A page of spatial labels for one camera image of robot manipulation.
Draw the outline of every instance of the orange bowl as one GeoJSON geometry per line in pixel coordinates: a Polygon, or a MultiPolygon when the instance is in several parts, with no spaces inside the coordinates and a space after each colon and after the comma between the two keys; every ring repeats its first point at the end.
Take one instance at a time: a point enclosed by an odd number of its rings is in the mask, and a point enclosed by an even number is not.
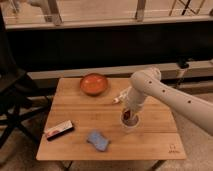
{"type": "Polygon", "coordinates": [[[90,96],[97,96],[103,93],[107,87],[107,78],[104,75],[98,73],[88,74],[80,81],[81,90],[90,96]]]}

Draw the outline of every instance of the table leg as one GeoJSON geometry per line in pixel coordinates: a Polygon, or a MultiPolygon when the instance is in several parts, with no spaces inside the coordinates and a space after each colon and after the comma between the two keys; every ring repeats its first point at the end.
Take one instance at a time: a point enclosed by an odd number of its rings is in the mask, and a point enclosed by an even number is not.
{"type": "Polygon", "coordinates": [[[61,170],[63,171],[69,171],[71,165],[73,164],[73,161],[70,161],[68,166],[65,165],[65,163],[63,161],[58,161],[58,166],[60,167],[61,170]]]}
{"type": "Polygon", "coordinates": [[[161,167],[164,163],[166,162],[166,160],[158,160],[148,171],[155,171],[157,170],[159,167],[161,167]]]}
{"type": "Polygon", "coordinates": [[[64,171],[69,171],[70,167],[72,166],[73,161],[70,161],[67,167],[65,167],[64,171]]]}
{"type": "Polygon", "coordinates": [[[188,9],[190,2],[191,2],[191,0],[188,0],[188,1],[186,2],[186,5],[185,5],[184,10],[183,10],[183,12],[182,12],[181,15],[185,15],[186,10],[188,9]]]}

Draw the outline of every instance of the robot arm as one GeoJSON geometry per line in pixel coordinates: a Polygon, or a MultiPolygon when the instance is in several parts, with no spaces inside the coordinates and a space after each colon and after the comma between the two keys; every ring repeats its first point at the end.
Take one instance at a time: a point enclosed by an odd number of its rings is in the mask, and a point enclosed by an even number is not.
{"type": "Polygon", "coordinates": [[[146,96],[150,95],[213,135],[213,104],[168,87],[160,79],[161,73],[157,68],[135,72],[131,76],[132,87],[124,99],[126,108],[136,113],[146,96]]]}

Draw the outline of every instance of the wooden table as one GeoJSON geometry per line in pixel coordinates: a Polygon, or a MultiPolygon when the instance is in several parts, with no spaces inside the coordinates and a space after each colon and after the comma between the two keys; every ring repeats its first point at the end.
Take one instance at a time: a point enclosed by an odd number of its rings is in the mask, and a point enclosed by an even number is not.
{"type": "Polygon", "coordinates": [[[185,159],[186,155],[170,109],[148,97],[140,123],[131,132],[121,124],[123,104],[112,104],[114,97],[127,88],[126,78],[109,78],[109,88],[97,97],[85,95],[80,78],[61,78],[54,96],[45,129],[71,120],[75,131],[53,141],[42,136],[38,160],[163,160],[185,159]],[[86,142],[92,130],[99,130],[110,145],[98,152],[86,142]]]}

